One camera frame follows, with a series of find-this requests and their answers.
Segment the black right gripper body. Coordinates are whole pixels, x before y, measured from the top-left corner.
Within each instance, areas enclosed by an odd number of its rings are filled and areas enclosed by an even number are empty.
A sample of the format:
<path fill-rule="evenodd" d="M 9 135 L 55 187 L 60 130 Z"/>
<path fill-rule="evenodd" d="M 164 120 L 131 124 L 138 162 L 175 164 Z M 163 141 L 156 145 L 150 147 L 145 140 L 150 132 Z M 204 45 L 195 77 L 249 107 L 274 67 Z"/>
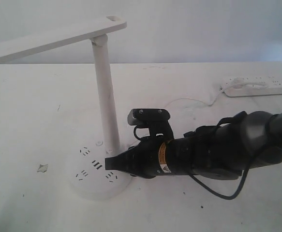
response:
<path fill-rule="evenodd" d="M 191 174 L 218 180 L 236 180 L 242 174 L 241 170 L 228 167 L 206 143 L 194 137 L 141 141 L 128 151 L 128 171 L 147 179 Z"/>

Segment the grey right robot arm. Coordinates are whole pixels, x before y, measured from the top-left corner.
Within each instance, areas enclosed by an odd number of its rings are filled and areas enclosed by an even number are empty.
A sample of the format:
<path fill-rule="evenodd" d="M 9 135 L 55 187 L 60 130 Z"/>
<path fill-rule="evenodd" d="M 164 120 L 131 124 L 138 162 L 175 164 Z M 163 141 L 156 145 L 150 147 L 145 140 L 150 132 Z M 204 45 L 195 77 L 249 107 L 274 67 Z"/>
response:
<path fill-rule="evenodd" d="M 119 168 L 151 179 L 160 175 L 243 178 L 249 169 L 282 162 L 282 113 L 265 111 L 222 118 L 175 138 L 165 109 L 133 109 L 128 124 L 148 136 L 120 156 Z"/>

